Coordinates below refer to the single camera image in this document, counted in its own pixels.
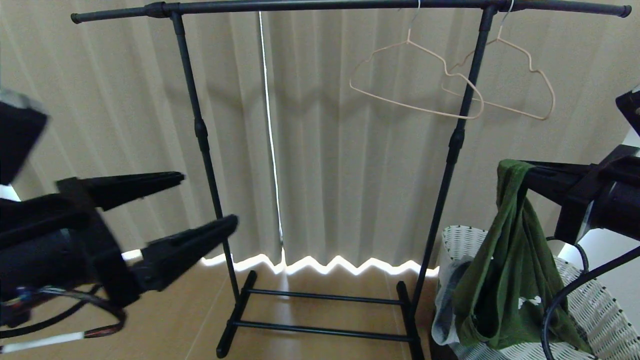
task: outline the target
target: black metal garment rack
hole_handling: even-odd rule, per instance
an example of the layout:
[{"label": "black metal garment rack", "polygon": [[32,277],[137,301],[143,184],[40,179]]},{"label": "black metal garment rack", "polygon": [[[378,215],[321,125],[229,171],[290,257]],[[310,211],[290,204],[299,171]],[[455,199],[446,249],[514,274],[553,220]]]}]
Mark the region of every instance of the black metal garment rack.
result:
[{"label": "black metal garment rack", "polygon": [[[209,142],[207,140],[207,128],[202,119],[200,112],[200,103],[198,102],[198,94],[196,92],[193,71],[191,70],[191,61],[189,60],[189,50],[182,23],[182,15],[190,13],[222,13],[222,12],[268,12],[268,11],[285,11],[285,10],[346,10],[346,9],[370,9],[370,8],[416,8],[418,0],[237,0],[237,1],[212,1],[204,3],[152,3],[140,8],[127,8],[119,10],[106,10],[101,12],[72,14],[71,19],[76,24],[94,20],[105,19],[121,19],[128,17],[155,17],[170,18],[173,22],[173,28],[178,40],[180,55],[182,56],[182,66],[184,67],[184,75],[189,90],[189,98],[191,99],[191,107],[195,118],[195,134],[198,138],[202,159],[204,161],[207,180],[209,182],[209,190],[216,212],[216,217],[223,217],[222,207],[220,205],[220,196],[216,186],[216,179],[211,163],[211,154],[209,152]],[[493,16],[497,12],[508,11],[511,6],[511,0],[422,0],[421,8],[478,8],[482,9],[482,18],[476,42],[476,51],[469,72],[469,80],[475,84],[480,72],[480,66],[484,55],[484,48],[487,43],[489,30],[491,30]],[[515,0],[512,11],[520,11],[525,9],[537,10],[555,10],[564,12],[581,12],[595,13],[603,15],[615,15],[618,17],[626,17],[631,13],[631,6],[616,6],[609,4],[582,3],[577,1],[564,0]],[[462,105],[460,107],[460,116],[467,116],[471,107],[473,89],[467,86]],[[415,326],[415,310],[420,300],[422,284],[426,274],[429,259],[436,238],[436,233],[440,226],[440,218],[444,209],[449,185],[453,176],[453,170],[458,160],[458,155],[465,139],[465,119],[458,119],[451,139],[449,140],[449,153],[447,154],[447,163],[440,191],[436,200],[435,211],[431,221],[431,228],[427,238],[427,244],[422,258],[422,266],[418,275],[413,298],[409,298],[404,282],[398,282],[396,290],[398,300],[388,299],[372,299],[363,297],[347,297],[336,295],[323,295],[314,293],[296,293],[290,291],[274,291],[255,289],[253,285],[257,279],[255,271],[251,271],[247,277],[242,290],[240,291],[237,284],[236,273],[234,272],[233,262],[231,260],[231,251],[229,249],[228,240],[223,242],[225,258],[231,279],[236,305],[227,321],[227,327],[222,334],[216,353],[218,357],[225,357],[231,347],[234,335],[238,327],[254,327],[260,329],[273,329],[281,331],[297,331],[311,332],[314,334],[330,334],[339,336],[351,336],[356,338],[369,338],[387,341],[403,341],[409,344],[411,356],[413,360],[423,360],[422,345]],[[381,334],[376,332],[364,331],[347,331],[340,329],[324,329],[319,327],[282,325],[277,323],[251,322],[242,320],[243,311],[252,293],[266,295],[281,295],[288,297],[306,297],[313,299],[326,300],[342,300],[353,302],[368,302],[374,304],[388,304],[400,306],[404,319],[405,335],[398,334]]]}]

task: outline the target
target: green garment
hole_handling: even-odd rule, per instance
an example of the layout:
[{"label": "green garment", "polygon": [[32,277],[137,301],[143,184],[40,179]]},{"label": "green garment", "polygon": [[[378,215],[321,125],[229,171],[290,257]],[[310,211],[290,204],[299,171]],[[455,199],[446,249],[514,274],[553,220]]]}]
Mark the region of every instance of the green garment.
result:
[{"label": "green garment", "polygon": [[[481,341],[502,349],[539,343],[545,308],[564,286],[526,188],[520,186],[531,167],[516,160],[498,166],[498,215],[453,295],[462,345]],[[592,354],[566,300],[551,324],[551,341],[566,341]]]}]

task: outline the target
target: woven basket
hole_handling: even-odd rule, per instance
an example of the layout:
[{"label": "woven basket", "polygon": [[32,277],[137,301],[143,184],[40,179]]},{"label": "woven basket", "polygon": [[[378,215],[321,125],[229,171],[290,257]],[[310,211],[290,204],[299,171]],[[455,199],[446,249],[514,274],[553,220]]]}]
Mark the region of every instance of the woven basket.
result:
[{"label": "woven basket", "polygon": [[[486,236],[485,230],[468,226],[449,226],[442,232],[440,266],[447,266],[464,255],[475,256]],[[554,258],[565,284],[580,275],[580,270],[568,262]],[[640,336],[627,319],[616,299],[598,281],[592,280],[569,294],[569,311],[587,332],[589,344],[597,355],[590,356],[574,350],[567,343],[552,343],[551,350],[558,360],[640,360]],[[544,359],[540,343],[524,343],[502,349],[488,348],[484,344],[451,348],[459,359]]]}]

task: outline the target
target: clothes hanger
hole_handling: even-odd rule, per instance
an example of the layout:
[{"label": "clothes hanger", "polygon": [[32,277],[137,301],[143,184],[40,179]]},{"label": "clothes hanger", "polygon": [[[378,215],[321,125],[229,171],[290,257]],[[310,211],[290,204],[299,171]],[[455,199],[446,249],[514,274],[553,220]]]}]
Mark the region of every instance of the clothes hanger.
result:
[{"label": "clothes hanger", "polygon": [[[517,46],[516,44],[514,44],[512,42],[509,42],[507,40],[504,40],[502,38],[502,27],[504,25],[504,20],[507,19],[507,15],[509,15],[509,13],[511,13],[511,10],[513,9],[513,3],[514,2],[515,2],[515,0],[511,0],[511,6],[509,7],[509,11],[506,14],[504,14],[504,17],[502,18],[502,22],[500,23],[500,29],[498,30],[498,37],[495,40],[489,41],[488,43],[486,43],[486,45],[489,46],[489,45],[491,45],[493,43],[501,42],[501,43],[506,44],[507,46],[512,47],[513,49],[516,49],[516,50],[520,51],[521,53],[527,55],[527,58],[529,59],[529,72],[540,74],[542,76],[542,78],[545,80],[545,84],[547,85],[547,88],[549,89],[549,92],[551,93],[551,109],[549,109],[549,112],[545,116],[541,117],[541,116],[533,115],[533,114],[530,114],[530,113],[526,113],[524,111],[520,111],[518,109],[508,108],[507,106],[496,104],[494,102],[485,101],[484,103],[486,103],[488,105],[491,105],[491,106],[495,106],[496,108],[509,110],[509,111],[514,112],[514,113],[525,115],[527,117],[531,117],[531,118],[534,118],[534,119],[537,119],[537,120],[547,120],[549,118],[549,116],[551,116],[551,113],[553,113],[554,109],[556,108],[556,93],[554,92],[554,88],[553,88],[553,86],[551,86],[551,83],[549,82],[549,79],[547,78],[547,75],[545,75],[545,73],[542,70],[538,70],[538,69],[534,70],[533,69],[533,65],[532,65],[533,59],[531,58],[531,54],[529,53],[529,51],[526,51],[525,49],[521,48],[520,46]],[[457,63],[457,64],[453,65],[451,70],[455,69],[456,67],[463,66],[467,62],[467,60],[471,57],[471,55],[473,55],[474,52],[475,51],[472,51],[471,53],[468,53],[467,56],[465,57],[465,59],[462,60],[461,63]],[[440,87],[442,88],[442,90],[444,90],[444,91],[446,91],[446,92],[448,92],[450,94],[462,97],[462,95],[460,95],[460,94],[458,94],[456,92],[453,92],[451,90],[445,89],[443,84],[440,84]],[[480,98],[480,99],[474,98],[474,100],[475,101],[482,101],[482,98]]]},{"label": "clothes hanger", "polygon": [[[371,96],[371,97],[375,97],[376,99],[379,99],[379,100],[383,100],[383,101],[391,102],[392,104],[396,104],[396,105],[404,106],[405,108],[414,109],[414,110],[420,110],[420,111],[425,111],[425,112],[428,112],[428,113],[437,114],[437,115],[442,115],[442,116],[446,116],[446,117],[454,117],[454,118],[456,118],[456,119],[477,119],[478,117],[480,117],[480,115],[482,115],[482,112],[484,111],[484,99],[483,99],[483,97],[482,97],[482,94],[480,94],[480,92],[479,92],[479,91],[478,91],[478,89],[476,88],[476,86],[475,86],[475,85],[473,85],[473,83],[471,83],[471,81],[469,81],[469,79],[467,79],[467,77],[466,77],[466,76],[464,76],[463,74],[460,74],[459,72],[457,72],[457,73],[455,73],[455,74],[450,74],[450,73],[449,73],[449,71],[447,70],[447,62],[446,62],[446,61],[444,60],[444,58],[442,58],[440,55],[438,55],[438,54],[434,53],[433,51],[431,51],[431,50],[429,50],[429,49],[426,49],[426,48],[424,48],[424,47],[422,47],[422,46],[420,46],[420,45],[416,44],[415,42],[412,42],[412,41],[411,41],[411,26],[412,26],[413,21],[415,20],[415,18],[418,16],[418,12],[420,11],[420,2],[421,2],[421,0],[418,0],[418,8],[417,8],[417,10],[416,10],[416,12],[415,12],[415,15],[413,16],[413,19],[412,19],[412,20],[411,20],[411,22],[409,23],[409,30],[408,30],[407,35],[406,35],[406,40],[405,40],[405,41],[403,41],[403,42],[399,42],[399,43],[397,43],[397,44],[388,45],[388,46],[385,46],[385,47],[383,47],[383,48],[381,48],[381,49],[375,50],[373,53],[371,53],[371,55],[369,56],[369,58],[368,58],[368,59],[363,60],[363,61],[361,61],[360,63],[358,63],[358,65],[356,65],[356,67],[353,69],[353,72],[351,73],[351,77],[349,78],[349,86],[350,86],[353,90],[356,90],[356,91],[358,91],[358,92],[361,92],[361,93],[363,93],[363,94],[365,94],[365,95],[368,95],[368,96]],[[480,97],[480,99],[479,99],[479,101],[480,101],[480,110],[478,111],[478,113],[477,113],[477,114],[475,114],[474,116],[461,116],[461,115],[453,114],[453,113],[444,113],[444,112],[441,112],[441,111],[435,111],[435,110],[430,110],[430,109],[419,108],[419,107],[417,107],[417,106],[412,106],[412,105],[409,105],[409,104],[403,104],[403,103],[401,103],[401,102],[397,102],[397,101],[394,101],[394,100],[391,100],[391,99],[386,99],[386,98],[384,98],[384,97],[382,97],[382,96],[374,95],[374,94],[372,94],[372,93],[370,93],[370,92],[366,92],[365,90],[359,89],[359,88],[357,88],[357,87],[355,87],[355,86],[353,85],[353,76],[356,74],[356,72],[358,71],[358,68],[359,68],[363,63],[368,63],[368,62],[370,62],[370,61],[373,59],[374,55],[375,55],[375,54],[377,54],[377,53],[380,53],[380,52],[385,51],[385,50],[389,50],[389,49],[394,48],[394,47],[398,47],[398,46],[401,46],[401,45],[405,45],[405,44],[406,44],[406,45],[411,45],[411,46],[417,47],[418,49],[420,49],[420,50],[424,51],[425,53],[428,53],[428,54],[430,54],[430,55],[434,56],[435,58],[437,58],[438,60],[442,61],[442,65],[444,66],[444,73],[445,73],[445,75],[447,75],[447,76],[449,76],[449,77],[455,77],[455,76],[457,76],[457,77],[462,78],[463,80],[465,80],[465,81],[467,82],[467,84],[468,84],[469,86],[471,86],[471,88],[472,88],[472,89],[474,89],[474,91],[475,91],[475,92],[478,94],[478,96]]]}]

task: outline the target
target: beige curtain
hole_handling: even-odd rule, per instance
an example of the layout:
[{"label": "beige curtain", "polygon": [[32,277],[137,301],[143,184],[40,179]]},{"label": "beige curtain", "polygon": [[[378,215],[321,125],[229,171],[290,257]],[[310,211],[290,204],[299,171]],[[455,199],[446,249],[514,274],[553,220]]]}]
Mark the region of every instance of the beige curtain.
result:
[{"label": "beige curtain", "polygon": [[[55,180],[70,176],[187,176],[177,188],[105,213],[123,250],[215,218],[171,21],[75,25],[69,18],[145,3],[0,3],[2,86],[38,99],[51,115],[13,184],[20,197],[53,192]],[[240,218],[230,239],[234,259],[264,253],[278,262],[258,16],[188,15],[184,22],[222,207]]]},{"label": "beige curtain", "polygon": [[[324,264],[341,255],[356,266],[371,257],[393,265],[421,260],[455,120],[393,106],[348,85],[360,60],[406,38],[414,13],[263,14],[288,263],[306,255]],[[450,63],[461,61],[474,48],[480,15],[480,10],[423,9],[412,40]],[[614,98],[640,78],[637,16],[538,10],[509,16],[504,38],[530,50],[534,66],[547,73],[557,94],[556,111],[542,122],[487,108],[468,122],[441,228],[488,228],[501,159],[598,162],[624,139],[629,126]],[[501,17],[496,16],[490,39]],[[526,71],[525,61],[504,45],[488,47],[478,87],[487,101],[544,115],[548,92]],[[378,95],[457,113],[461,100],[440,89],[442,70],[435,58],[398,48],[363,65],[354,81]],[[462,82],[451,86],[464,88]],[[535,194],[531,198],[551,234],[559,208]]]}]

